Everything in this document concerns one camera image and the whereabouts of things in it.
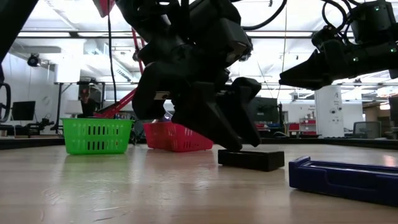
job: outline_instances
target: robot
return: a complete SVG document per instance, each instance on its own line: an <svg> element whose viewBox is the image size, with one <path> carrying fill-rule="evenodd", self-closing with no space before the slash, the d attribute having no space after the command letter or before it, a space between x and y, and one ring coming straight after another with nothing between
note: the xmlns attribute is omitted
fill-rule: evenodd
<svg viewBox="0 0 398 224"><path fill-rule="evenodd" d="M13 20L4 31L7 35L0 48L0 60L37 1L6 0L0 18ZM349 6L347 14L336 2L322 1L342 12L343 23L334 27L327 22L325 28L312 37L317 48L312 56L282 72L281 85L317 90L340 78L385 69L395 73L398 37L391 3L378 0L359 4L343 0ZM112 2L108 0L108 9ZM174 123L230 151L242 149L241 139L253 146L260 144L247 105L258 94L261 84L239 77L227 85L229 71L226 68L250 57L252 43L245 30L266 26L283 10L287 0L282 1L268 20L252 27L241 26L233 0L196 0L191 4L188 0L181 0L181 4L177 0L115 2L126 22L148 43L136 55L146 66L132 101L139 119L163 117L163 104L171 100L175 108ZM349 2L356 7L352 9ZM346 37L348 28L341 31L344 26L351 26L357 44Z"/></svg>

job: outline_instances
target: red basket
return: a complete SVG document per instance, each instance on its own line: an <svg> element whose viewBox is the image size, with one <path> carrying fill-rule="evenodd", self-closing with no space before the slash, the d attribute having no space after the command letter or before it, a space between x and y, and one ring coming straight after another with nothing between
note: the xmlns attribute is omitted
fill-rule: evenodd
<svg viewBox="0 0 398 224"><path fill-rule="evenodd" d="M213 142L202 135L172 122L144 124L148 147L173 152L211 149Z"/></svg>

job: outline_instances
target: blue plastic tray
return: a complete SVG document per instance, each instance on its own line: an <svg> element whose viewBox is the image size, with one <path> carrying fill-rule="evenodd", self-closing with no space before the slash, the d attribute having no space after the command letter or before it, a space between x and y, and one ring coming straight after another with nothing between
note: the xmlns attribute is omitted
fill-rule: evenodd
<svg viewBox="0 0 398 224"><path fill-rule="evenodd" d="M289 162L290 186L296 189L398 207L398 167L311 161Z"/></svg>

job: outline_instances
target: wooden table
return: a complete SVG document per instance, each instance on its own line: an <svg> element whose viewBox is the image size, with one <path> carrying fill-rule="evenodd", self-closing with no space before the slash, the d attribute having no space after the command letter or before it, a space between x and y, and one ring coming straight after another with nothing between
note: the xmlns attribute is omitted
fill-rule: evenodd
<svg viewBox="0 0 398 224"><path fill-rule="evenodd" d="M398 208L291 189L287 168L222 167L216 149L170 153L131 146L123 155L68 156L64 146L0 151L0 220L6 223L398 223ZM262 145L286 162L397 166L398 151Z"/></svg>

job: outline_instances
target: green plastic basket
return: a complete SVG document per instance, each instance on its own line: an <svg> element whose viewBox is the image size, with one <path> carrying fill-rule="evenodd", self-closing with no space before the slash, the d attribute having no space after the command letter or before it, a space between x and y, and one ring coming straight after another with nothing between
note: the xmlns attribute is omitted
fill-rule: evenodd
<svg viewBox="0 0 398 224"><path fill-rule="evenodd" d="M69 154L124 153L133 124L122 119L63 118L62 122Z"/></svg>

